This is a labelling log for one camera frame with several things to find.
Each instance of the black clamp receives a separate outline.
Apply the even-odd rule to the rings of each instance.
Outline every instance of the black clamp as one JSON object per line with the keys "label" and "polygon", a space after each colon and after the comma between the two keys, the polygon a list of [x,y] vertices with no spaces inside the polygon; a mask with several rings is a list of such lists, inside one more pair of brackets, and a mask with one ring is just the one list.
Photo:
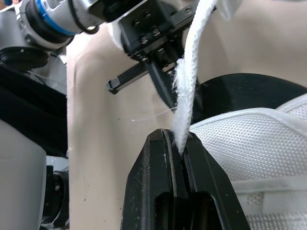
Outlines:
{"label": "black clamp", "polygon": [[[173,6],[148,0],[119,21],[121,41],[128,56],[139,64],[120,74],[106,84],[116,94],[126,86],[150,74],[157,92],[169,108],[177,103],[173,89],[174,69],[182,58],[182,34],[194,17],[198,1],[177,11]],[[197,83],[192,124],[205,118],[201,87]]]}
{"label": "black clamp", "polygon": [[228,176],[191,133],[183,157],[173,134],[150,134],[131,169],[121,230],[249,230]]}

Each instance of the white mesh fabric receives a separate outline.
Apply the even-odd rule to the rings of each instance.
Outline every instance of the white mesh fabric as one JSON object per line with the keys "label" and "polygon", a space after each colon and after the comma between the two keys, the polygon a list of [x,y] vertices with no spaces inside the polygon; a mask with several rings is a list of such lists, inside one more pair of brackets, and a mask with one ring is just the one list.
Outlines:
{"label": "white mesh fabric", "polygon": [[251,229],[307,229],[307,122],[259,108],[190,131],[228,174]]}
{"label": "white mesh fabric", "polygon": [[266,115],[234,116],[190,130],[231,181],[307,171],[307,138]]}
{"label": "white mesh fabric", "polygon": [[307,94],[297,97],[277,108],[279,111],[307,121]]}

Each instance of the blue ring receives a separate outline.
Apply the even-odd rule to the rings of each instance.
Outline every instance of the blue ring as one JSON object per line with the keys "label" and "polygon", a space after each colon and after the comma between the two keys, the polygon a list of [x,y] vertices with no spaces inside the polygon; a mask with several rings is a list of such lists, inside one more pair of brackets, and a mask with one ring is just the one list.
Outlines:
{"label": "blue ring", "polygon": [[50,25],[54,30],[56,30],[56,31],[58,31],[62,34],[68,35],[68,36],[73,36],[73,35],[78,34],[78,33],[73,33],[73,32],[67,31],[67,30],[61,28],[60,26],[58,26],[54,21],[52,21],[52,19],[49,17],[47,12],[45,11],[41,0],[36,0],[36,4],[38,6],[38,11],[41,14],[41,16],[43,17],[44,21],[47,22],[48,25]]}

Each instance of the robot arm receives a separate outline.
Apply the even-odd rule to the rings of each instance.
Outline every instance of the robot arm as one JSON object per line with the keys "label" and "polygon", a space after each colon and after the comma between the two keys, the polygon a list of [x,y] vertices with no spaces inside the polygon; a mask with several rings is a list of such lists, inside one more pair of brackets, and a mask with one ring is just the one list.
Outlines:
{"label": "robot arm", "polygon": [[65,47],[76,34],[95,34],[100,24],[141,1],[23,0],[0,11],[0,63],[21,71],[42,67],[51,51]]}

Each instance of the mesh panel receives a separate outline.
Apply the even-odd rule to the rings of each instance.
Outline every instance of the mesh panel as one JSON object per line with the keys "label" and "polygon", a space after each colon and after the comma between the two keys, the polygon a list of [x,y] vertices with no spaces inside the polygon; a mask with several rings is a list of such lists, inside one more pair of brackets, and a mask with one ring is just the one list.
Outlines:
{"label": "mesh panel", "polygon": [[306,230],[307,214],[264,214],[246,216],[251,230]]}
{"label": "mesh panel", "polygon": [[304,104],[298,108],[292,109],[288,112],[291,115],[294,115],[304,121],[307,121],[307,104]]}
{"label": "mesh panel", "polygon": [[271,117],[235,116],[192,128],[191,132],[231,181],[295,176],[307,171],[307,139]]}
{"label": "mesh panel", "polygon": [[264,193],[252,193],[247,196],[247,205],[262,205],[263,204]]}
{"label": "mesh panel", "polygon": [[[301,112],[294,111],[295,115],[307,117],[304,109],[307,112],[307,107],[302,107]],[[198,136],[232,182],[253,183],[254,179],[277,177],[288,177],[293,182],[289,176],[307,173],[307,138],[270,116],[237,114],[191,127],[191,132]],[[300,186],[272,183],[267,190],[263,188],[264,192],[259,192],[258,187],[250,186],[246,194],[238,195],[251,229],[306,230],[307,190],[298,191],[296,187]]]}

